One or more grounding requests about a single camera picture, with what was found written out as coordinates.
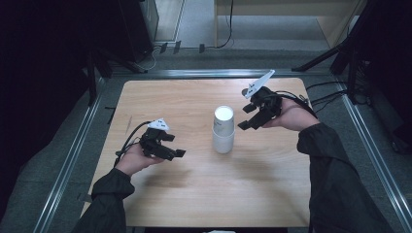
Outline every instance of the human hand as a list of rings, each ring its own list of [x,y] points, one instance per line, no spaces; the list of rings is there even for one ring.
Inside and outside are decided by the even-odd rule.
[[[116,168],[131,177],[133,174],[143,170],[144,168],[163,161],[164,159],[156,156],[145,156],[140,144],[134,144],[123,155],[118,165],[116,165]]]
[[[320,123],[314,116],[290,99],[282,99],[282,112],[279,116],[269,120],[262,128],[282,126],[293,131]]]

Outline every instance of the white cup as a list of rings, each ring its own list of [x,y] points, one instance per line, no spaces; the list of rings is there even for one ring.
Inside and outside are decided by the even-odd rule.
[[[234,130],[229,136],[219,136],[213,131],[213,148],[219,153],[228,153],[233,149]]]
[[[215,110],[214,132],[221,137],[230,136],[234,132],[233,110],[228,106],[219,106]]]

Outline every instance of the metal bar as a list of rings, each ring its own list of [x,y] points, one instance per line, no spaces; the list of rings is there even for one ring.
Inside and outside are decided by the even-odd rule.
[[[342,83],[338,84],[337,87],[339,90],[346,89],[346,86]],[[351,100],[347,96],[343,96],[343,102],[358,130],[358,133],[360,134],[363,144],[367,150],[367,154],[369,155],[369,158],[375,167],[376,173],[378,174],[378,177],[381,180],[382,185],[392,202],[392,205],[394,206],[395,212],[403,226],[403,229],[405,232],[412,232],[412,214],[409,204],[400,191],[391,171],[382,157],[382,154],[369,133],[369,130],[361,117],[359,108],[352,105]]]
[[[146,74],[132,74],[130,71],[115,69],[114,77],[128,77],[132,80],[164,80],[164,79],[241,79],[259,78],[269,69],[215,69],[215,70],[159,70]],[[276,69],[272,77],[307,77],[330,76],[328,68],[311,69],[306,72],[294,72],[291,69]]]
[[[72,174],[73,168],[76,164],[76,160],[79,156],[80,150],[82,149],[88,129],[90,128],[91,122],[93,121],[94,115],[97,111],[101,99],[101,92],[103,92],[105,85],[106,82],[104,81],[104,79],[100,78],[98,86],[99,89],[101,89],[101,91],[97,95],[97,98],[94,101],[93,105],[88,107],[87,109],[85,117],[79,128],[79,131],[76,134],[74,142],[67,154],[66,160],[63,163],[63,166],[51,189],[51,192],[49,193],[46,205],[43,208],[43,211],[37,221],[37,224],[33,232],[47,232],[50,227],[52,218],[60,202],[61,196],[63,195],[64,189],[66,188],[66,185]]]

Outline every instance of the black jacket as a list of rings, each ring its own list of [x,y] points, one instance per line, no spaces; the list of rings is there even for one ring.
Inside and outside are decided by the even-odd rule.
[[[310,219],[316,233],[394,232],[367,193],[336,132],[320,123],[299,133],[297,149],[310,155]],[[117,169],[93,187],[93,202],[73,232],[125,232],[122,199],[133,193]]]

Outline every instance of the human arm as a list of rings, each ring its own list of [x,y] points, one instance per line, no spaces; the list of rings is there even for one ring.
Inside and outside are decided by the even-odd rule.
[[[323,232],[394,232],[350,162],[337,133],[291,100],[264,127],[300,131],[298,151],[310,155],[311,223]]]
[[[72,232],[125,232],[122,200],[134,192],[131,176],[162,161],[145,156],[138,144],[130,147],[116,167],[94,184],[93,201]]]

